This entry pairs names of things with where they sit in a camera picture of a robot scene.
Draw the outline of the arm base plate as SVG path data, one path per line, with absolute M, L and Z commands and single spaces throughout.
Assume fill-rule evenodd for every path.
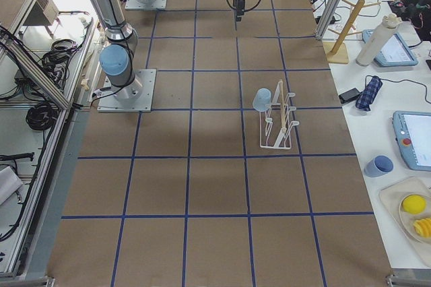
M 138 69 L 134 71 L 135 79 L 123 88 L 120 92 L 112 95 L 118 88 L 114 87 L 114 91 L 107 90 L 98 100 L 97 110 L 100 113 L 134 113 L 134 112 L 150 112 L 152 110 L 152 100 L 154 97 L 154 86 L 156 82 L 155 69 Z
M 127 11 L 157 11 L 166 9 L 167 0 L 126 0 Z

